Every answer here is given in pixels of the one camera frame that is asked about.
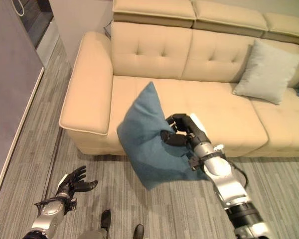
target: floor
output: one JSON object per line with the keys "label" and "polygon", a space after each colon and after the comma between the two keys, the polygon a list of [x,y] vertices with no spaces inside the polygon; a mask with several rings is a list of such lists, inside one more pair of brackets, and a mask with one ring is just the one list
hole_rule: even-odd
{"label": "floor", "polygon": [[[112,210],[110,239],[132,238],[138,223],[148,239],[234,239],[210,182],[165,183],[148,192],[125,156],[84,155],[75,148],[58,127],[70,73],[59,40],[2,185],[0,239],[22,238],[37,215],[33,204],[52,196],[62,176],[81,165],[87,166],[86,180],[99,184],[76,194],[77,210],[66,215],[56,239],[97,229],[106,208]],[[247,192],[277,238],[299,239],[299,158],[233,160],[249,176]]]}

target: sofa cushion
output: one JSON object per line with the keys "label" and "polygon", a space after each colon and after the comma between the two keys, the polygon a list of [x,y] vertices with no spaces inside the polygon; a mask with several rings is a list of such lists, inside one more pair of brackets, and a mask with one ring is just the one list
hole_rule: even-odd
{"label": "sofa cushion", "polygon": [[267,31],[262,14],[239,6],[194,0],[197,20],[193,28],[260,37]]}
{"label": "sofa cushion", "polygon": [[299,18],[278,13],[265,13],[269,31],[263,38],[299,44]]}
{"label": "sofa cushion", "polygon": [[196,16],[190,0],[114,0],[113,19],[191,27]]}
{"label": "sofa cushion", "polygon": [[[114,75],[238,83],[254,39],[197,29],[114,22]],[[261,41],[299,54],[299,45]],[[288,86],[299,86],[299,65]]]}
{"label": "sofa cushion", "polygon": [[180,79],[190,42],[188,28],[114,22],[114,75]]}
{"label": "sofa cushion", "polygon": [[299,54],[291,54],[255,40],[246,70],[233,93],[278,105],[298,63]]}
{"label": "sofa cushion", "polygon": [[[195,113],[214,145],[224,144],[227,156],[242,156],[267,142],[266,132],[247,97],[232,94],[235,84],[114,76],[108,135],[88,135],[78,148],[88,154],[124,154],[116,133],[128,108],[153,81],[165,117]],[[81,137],[70,132],[71,137]]]}
{"label": "sofa cushion", "polygon": [[256,98],[251,98],[251,102],[269,140],[264,146],[247,156],[299,156],[299,97],[297,91],[287,88],[279,106]]}

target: black shoe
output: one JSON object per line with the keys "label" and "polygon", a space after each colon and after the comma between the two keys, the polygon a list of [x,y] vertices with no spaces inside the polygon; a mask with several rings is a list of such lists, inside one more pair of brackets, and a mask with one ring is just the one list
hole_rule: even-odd
{"label": "black shoe", "polygon": [[143,239],[144,237],[144,226],[138,224],[134,230],[133,239]]}
{"label": "black shoe", "polygon": [[101,228],[109,232],[111,226],[111,211],[105,210],[101,215]]}

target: sofa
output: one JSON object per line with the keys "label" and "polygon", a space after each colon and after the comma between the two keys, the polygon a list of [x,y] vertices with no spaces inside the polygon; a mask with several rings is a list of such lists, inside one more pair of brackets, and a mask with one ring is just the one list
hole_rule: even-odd
{"label": "sofa", "polygon": [[236,22],[217,15],[210,20],[213,16],[195,8],[200,4],[179,2],[186,7],[170,11],[168,6],[148,9],[144,0],[117,0],[111,40],[93,31],[84,34],[59,121],[76,147],[85,154],[124,155],[117,126],[152,81],[164,115],[195,113],[212,143],[225,145],[228,157],[299,157],[299,64],[280,105],[232,93],[255,39],[299,53],[299,36],[291,30],[270,34],[261,13],[264,22],[255,17],[254,24],[251,13]]}

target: robotic arm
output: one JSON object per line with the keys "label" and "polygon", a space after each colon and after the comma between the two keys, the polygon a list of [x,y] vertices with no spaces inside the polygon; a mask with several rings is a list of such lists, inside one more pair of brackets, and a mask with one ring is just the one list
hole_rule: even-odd
{"label": "robotic arm", "polygon": [[166,119],[175,132],[163,130],[162,140],[170,145],[189,145],[195,156],[189,160],[192,170],[201,169],[214,185],[214,191],[234,226],[237,239],[275,239],[263,221],[244,187],[231,172],[223,146],[213,147],[205,132],[186,114],[175,114]]}
{"label": "robotic arm", "polygon": [[62,222],[64,215],[76,209],[75,192],[88,192],[96,187],[98,181],[84,182],[85,166],[65,175],[61,180],[56,197],[36,203],[38,217],[31,230],[23,239],[51,239],[57,226]]}

